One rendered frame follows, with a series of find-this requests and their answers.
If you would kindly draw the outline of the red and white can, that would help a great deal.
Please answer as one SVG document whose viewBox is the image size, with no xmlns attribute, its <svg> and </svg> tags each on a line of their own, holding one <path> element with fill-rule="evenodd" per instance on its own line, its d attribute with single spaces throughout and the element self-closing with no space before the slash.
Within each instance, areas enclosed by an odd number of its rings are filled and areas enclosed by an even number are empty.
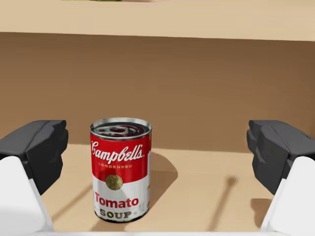
<svg viewBox="0 0 315 236">
<path fill-rule="evenodd" d="M 138 118 L 104 118 L 90 125 L 94 212 L 126 223 L 150 208 L 152 126 Z"/>
</svg>

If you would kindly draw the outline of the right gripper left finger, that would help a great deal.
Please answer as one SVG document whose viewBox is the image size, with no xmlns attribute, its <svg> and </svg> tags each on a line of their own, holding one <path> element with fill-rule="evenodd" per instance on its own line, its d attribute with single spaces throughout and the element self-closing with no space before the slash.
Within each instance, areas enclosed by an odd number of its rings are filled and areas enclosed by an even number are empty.
<svg viewBox="0 0 315 236">
<path fill-rule="evenodd" d="M 32 121 L 0 139 L 0 236 L 53 232 L 42 201 L 60 177 L 65 120 Z"/>
</svg>

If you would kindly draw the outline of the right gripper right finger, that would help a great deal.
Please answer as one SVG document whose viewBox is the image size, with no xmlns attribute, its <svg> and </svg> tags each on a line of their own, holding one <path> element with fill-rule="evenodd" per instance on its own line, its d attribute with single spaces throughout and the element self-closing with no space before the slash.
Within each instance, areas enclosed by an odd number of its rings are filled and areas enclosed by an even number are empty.
<svg viewBox="0 0 315 236">
<path fill-rule="evenodd" d="M 250 120 L 247 144 L 255 178 L 273 200 L 263 232 L 315 236 L 315 139 L 278 120 Z"/>
</svg>

